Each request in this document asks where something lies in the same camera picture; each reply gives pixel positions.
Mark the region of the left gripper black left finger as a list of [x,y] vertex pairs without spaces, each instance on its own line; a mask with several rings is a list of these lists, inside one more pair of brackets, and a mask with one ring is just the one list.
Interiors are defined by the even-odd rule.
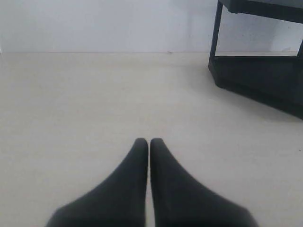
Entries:
[[48,227],[143,227],[148,143],[137,138],[114,172],[96,188],[59,208]]

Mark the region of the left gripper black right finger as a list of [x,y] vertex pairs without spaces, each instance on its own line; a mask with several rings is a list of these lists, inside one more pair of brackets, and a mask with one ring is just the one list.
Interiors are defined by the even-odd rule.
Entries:
[[157,227],[256,227],[244,207],[211,191],[173,157],[163,139],[150,143],[151,192]]

